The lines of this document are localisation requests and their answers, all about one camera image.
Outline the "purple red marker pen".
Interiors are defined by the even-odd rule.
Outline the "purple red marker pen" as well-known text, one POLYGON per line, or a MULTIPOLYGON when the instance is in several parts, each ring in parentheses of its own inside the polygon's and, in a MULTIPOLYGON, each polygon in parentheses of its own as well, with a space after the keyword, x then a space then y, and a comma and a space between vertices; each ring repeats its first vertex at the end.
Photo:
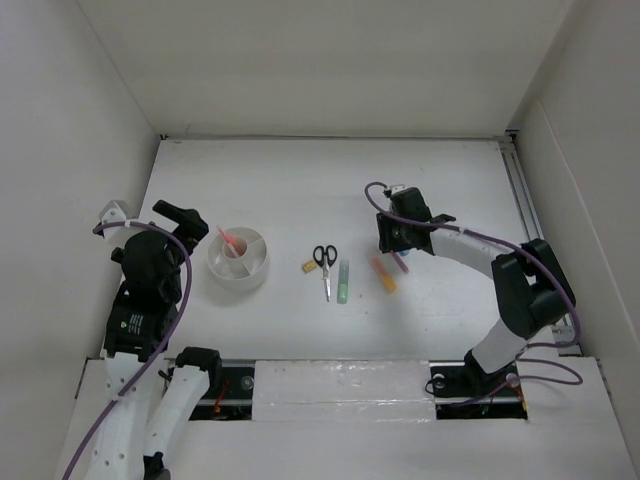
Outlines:
POLYGON ((391 256, 404 274, 408 274, 410 272, 409 267, 404 262, 403 257, 400 254, 392 252, 391 256))

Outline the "thin red pen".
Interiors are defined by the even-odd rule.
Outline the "thin red pen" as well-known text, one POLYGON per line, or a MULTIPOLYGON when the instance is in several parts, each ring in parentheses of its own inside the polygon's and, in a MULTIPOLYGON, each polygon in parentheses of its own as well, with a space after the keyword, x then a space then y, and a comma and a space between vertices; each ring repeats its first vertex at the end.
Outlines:
POLYGON ((229 235, 223 228, 221 228, 220 226, 216 226, 219 235, 221 236, 221 238, 224 240, 225 244, 227 245, 227 248, 229 249, 229 251, 231 252, 231 254, 235 257, 238 258, 241 256, 241 253, 238 251, 237 249, 237 241, 236 238, 229 235))

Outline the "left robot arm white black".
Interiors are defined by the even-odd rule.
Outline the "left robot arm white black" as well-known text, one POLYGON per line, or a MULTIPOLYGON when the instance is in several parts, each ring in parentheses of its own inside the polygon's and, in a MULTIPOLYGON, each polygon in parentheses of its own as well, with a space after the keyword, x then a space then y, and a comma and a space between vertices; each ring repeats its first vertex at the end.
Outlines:
POLYGON ((153 211, 173 231, 131 217, 121 201, 100 213, 93 234, 113 244, 123 280, 107 319, 107 403, 63 473, 71 478, 81 456, 88 479, 168 479, 170 457, 199 400, 222 387, 216 350, 187 347, 167 372, 160 369, 193 286, 191 255, 209 226, 195 209, 164 200, 153 211))

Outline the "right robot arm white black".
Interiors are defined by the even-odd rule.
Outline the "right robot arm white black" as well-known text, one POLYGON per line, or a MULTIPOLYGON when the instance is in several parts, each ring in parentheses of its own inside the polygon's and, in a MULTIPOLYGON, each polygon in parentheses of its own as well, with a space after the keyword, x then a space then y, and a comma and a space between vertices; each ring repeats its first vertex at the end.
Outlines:
POLYGON ((494 285, 496 323, 465 354, 460 369, 433 374, 426 392, 468 405, 518 385, 514 365, 536 347, 534 337, 562 317, 577 315, 575 295, 552 247, 540 238, 514 244, 462 227, 451 215, 434 215, 416 187, 378 186, 389 202, 376 214, 382 253, 422 251, 469 267, 494 285))

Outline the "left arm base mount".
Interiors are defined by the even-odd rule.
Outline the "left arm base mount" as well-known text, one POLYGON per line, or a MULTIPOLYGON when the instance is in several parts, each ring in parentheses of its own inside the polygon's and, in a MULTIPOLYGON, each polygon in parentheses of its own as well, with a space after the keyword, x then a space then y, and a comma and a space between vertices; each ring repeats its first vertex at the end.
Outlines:
POLYGON ((223 360, 219 382, 199 400, 189 420, 251 420, 254 385, 254 361, 223 360))

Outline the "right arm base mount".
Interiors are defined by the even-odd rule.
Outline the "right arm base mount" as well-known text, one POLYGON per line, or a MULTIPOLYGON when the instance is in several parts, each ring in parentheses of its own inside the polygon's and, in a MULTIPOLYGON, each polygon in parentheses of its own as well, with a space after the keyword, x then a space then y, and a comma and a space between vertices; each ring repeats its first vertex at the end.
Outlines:
POLYGON ((514 364, 481 379, 463 362, 434 362, 424 390, 434 400, 437 420, 527 420, 521 387, 504 385, 511 374, 518 375, 514 364))

